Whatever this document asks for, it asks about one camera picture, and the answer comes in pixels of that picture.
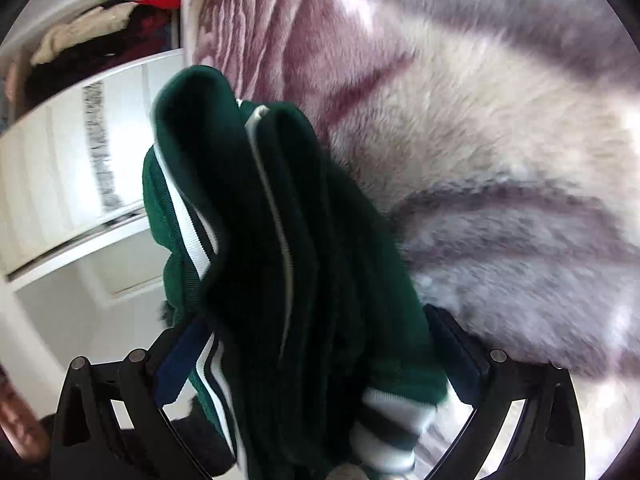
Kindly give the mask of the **green and cream varsity jacket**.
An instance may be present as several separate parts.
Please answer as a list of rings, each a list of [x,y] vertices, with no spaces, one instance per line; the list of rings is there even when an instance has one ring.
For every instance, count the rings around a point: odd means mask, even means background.
[[[157,96],[143,201],[188,375],[249,479],[400,476],[447,381],[392,234],[283,102],[193,66]]]

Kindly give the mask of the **white sliding wardrobe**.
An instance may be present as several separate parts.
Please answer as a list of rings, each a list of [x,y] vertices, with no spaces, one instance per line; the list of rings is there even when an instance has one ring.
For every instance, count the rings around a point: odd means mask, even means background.
[[[167,254],[142,207],[150,108],[183,66],[177,12],[132,10],[129,49],[52,29],[120,0],[15,0],[1,23],[1,361],[40,414],[75,356],[121,358],[162,329]]]

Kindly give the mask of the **floral purple bed blanket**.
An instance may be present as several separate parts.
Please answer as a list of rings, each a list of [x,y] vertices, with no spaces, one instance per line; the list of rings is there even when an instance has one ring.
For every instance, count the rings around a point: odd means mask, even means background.
[[[639,419],[639,53],[606,0],[184,0],[186,55],[295,103],[421,300],[572,374],[586,475]]]

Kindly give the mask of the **beige hanging coat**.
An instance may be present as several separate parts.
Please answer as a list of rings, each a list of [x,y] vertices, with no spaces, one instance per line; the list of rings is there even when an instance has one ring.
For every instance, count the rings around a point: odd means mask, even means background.
[[[96,6],[71,22],[52,26],[30,58],[30,65],[50,63],[64,50],[124,30],[137,6],[135,2],[119,3],[109,8]]]

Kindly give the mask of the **red quilt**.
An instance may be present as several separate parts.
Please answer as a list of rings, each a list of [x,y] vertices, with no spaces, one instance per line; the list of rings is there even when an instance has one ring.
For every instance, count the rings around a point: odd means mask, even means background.
[[[176,10],[180,8],[181,0],[138,0],[142,6],[154,6],[157,9]]]

